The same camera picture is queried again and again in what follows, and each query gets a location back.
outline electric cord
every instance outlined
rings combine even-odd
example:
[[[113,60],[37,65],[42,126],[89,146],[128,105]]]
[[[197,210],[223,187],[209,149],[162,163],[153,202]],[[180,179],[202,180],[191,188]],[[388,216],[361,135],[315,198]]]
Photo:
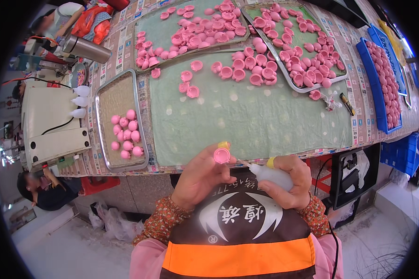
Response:
[[[323,163],[323,165],[321,166],[320,170],[318,171],[317,179],[315,180],[314,196],[316,196],[316,195],[318,194],[318,191],[317,191],[317,189],[318,189],[318,188],[317,188],[317,184],[318,184],[318,179],[319,179],[319,177],[320,177],[321,171],[323,170],[323,168],[324,168],[324,166],[326,165],[326,163],[327,163],[329,160],[331,160],[331,159],[332,159],[332,157],[330,157],[329,159],[325,160],[325,161],[324,161],[324,163]]]
[[[74,116],[73,116],[70,120],[68,120],[68,122],[66,122],[66,123],[64,123],[64,124],[62,124],[62,125],[59,125],[59,126],[56,126],[56,127],[52,127],[52,128],[50,128],[50,129],[46,130],[45,132],[43,132],[43,133],[42,133],[42,135],[41,135],[41,136],[43,136],[44,134],[48,133],[49,131],[52,131],[52,130],[54,130],[54,129],[61,128],[61,127],[65,126],[65,125],[67,125],[68,123],[70,123],[70,122],[72,122],[72,121],[73,121],[73,118],[74,118]]]
[[[35,76],[30,76],[30,77],[28,77],[28,78],[18,78],[18,79],[8,80],[8,81],[5,81],[4,83],[2,83],[2,86],[3,86],[3,85],[5,85],[5,84],[8,84],[8,83],[10,83],[10,82],[13,82],[13,81],[17,81],[17,80],[28,80],[28,79],[35,79],[35,80],[45,81],[45,82],[47,82],[47,83],[58,84],[58,85],[65,86],[65,87],[67,87],[67,88],[70,88],[70,89],[71,89],[71,87],[70,87],[70,86],[68,86],[68,85],[61,84],[61,83],[59,83],[59,82],[54,82],[54,81],[48,81],[48,80],[39,79],[39,78],[37,78],[37,77],[35,77]]]
[[[337,240],[337,237],[335,236],[334,231],[332,230],[332,226],[331,226],[331,224],[330,224],[330,223],[329,223],[329,228],[331,229],[332,236],[334,237],[335,243],[337,244],[337,251],[336,251],[336,253],[335,253],[335,264],[334,264],[334,269],[333,269],[333,271],[332,271],[332,279],[335,279],[335,273],[337,272],[338,249],[339,249],[339,247],[338,247],[338,240]]]

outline pink sleeve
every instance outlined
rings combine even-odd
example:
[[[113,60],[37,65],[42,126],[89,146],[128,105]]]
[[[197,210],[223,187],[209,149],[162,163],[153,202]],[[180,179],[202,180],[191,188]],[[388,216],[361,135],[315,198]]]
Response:
[[[325,234],[322,237],[316,238],[311,233],[312,241],[315,248],[315,272],[314,279],[331,279],[335,265],[335,254],[337,251],[337,244],[331,234]],[[338,241],[338,260],[337,269],[335,272],[336,279],[343,279],[343,254],[341,252],[341,241]]]
[[[166,245],[153,238],[140,241],[130,257],[129,279],[160,278],[166,248]]]

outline orange bag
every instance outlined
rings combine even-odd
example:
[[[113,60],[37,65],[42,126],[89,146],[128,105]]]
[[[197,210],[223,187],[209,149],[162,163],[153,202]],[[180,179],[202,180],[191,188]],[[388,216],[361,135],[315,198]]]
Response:
[[[94,29],[95,37],[93,38],[93,42],[99,45],[107,36],[109,30],[110,20],[104,20],[100,24],[96,25]]]
[[[71,31],[71,33],[81,38],[84,37],[90,32],[95,16],[101,12],[106,12],[106,11],[107,11],[106,7],[100,7],[98,5],[86,11],[83,11],[78,21],[76,22],[75,26],[73,27],[73,30]]]

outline blue bin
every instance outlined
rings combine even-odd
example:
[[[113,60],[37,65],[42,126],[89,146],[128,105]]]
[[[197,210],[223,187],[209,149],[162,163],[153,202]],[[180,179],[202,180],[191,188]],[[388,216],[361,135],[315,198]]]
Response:
[[[419,167],[419,132],[391,143],[382,142],[380,162],[406,173],[410,177]]]
[[[366,41],[367,40],[365,38],[360,38],[360,42],[356,46],[358,53],[362,58],[363,66],[365,66],[371,91],[373,92],[377,128],[380,131],[384,131],[385,134],[388,135],[402,128],[402,115],[399,117],[400,125],[388,130],[388,121],[386,120],[385,100],[383,99],[382,87],[380,85],[380,80],[378,79],[378,74],[376,67],[374,66],[373,59],[371,58],[371,55],[368,52],[368,48],[366,47]]]
[[[390,60],[396,82],[399,84],[399,94],[406,96],[407,90],[405,89],[402,70],[400,69],[400,64],[397,60],[396,54],[394,53],[390,39],[388,39],[388,36],[373,24],[371,24],[371,27],[368,28],[368,33],[371,36],[371,40],[385,50],[386,56],[388,57],[388,60]]]

